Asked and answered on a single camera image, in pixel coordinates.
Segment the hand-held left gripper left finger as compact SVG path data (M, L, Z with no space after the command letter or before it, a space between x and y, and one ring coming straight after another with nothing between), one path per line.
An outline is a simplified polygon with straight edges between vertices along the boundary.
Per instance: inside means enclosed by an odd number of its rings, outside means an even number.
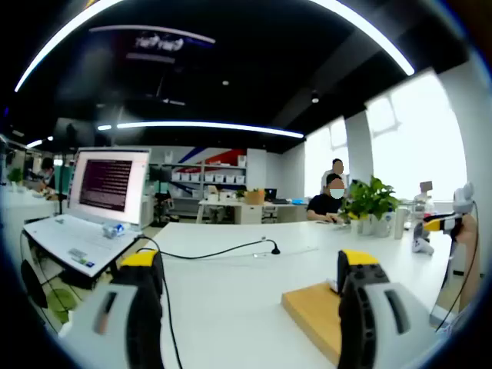
M121 263L75 309L59 337L81 368L163 368L163 264L156 250Z

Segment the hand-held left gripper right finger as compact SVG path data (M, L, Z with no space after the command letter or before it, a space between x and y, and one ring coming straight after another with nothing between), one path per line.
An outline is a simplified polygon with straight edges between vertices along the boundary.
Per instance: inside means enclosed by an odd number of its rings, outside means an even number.
M339 251L337 292L339 368L424 365L437 343L431 312L405 286L391 282L377 259L362 251Z

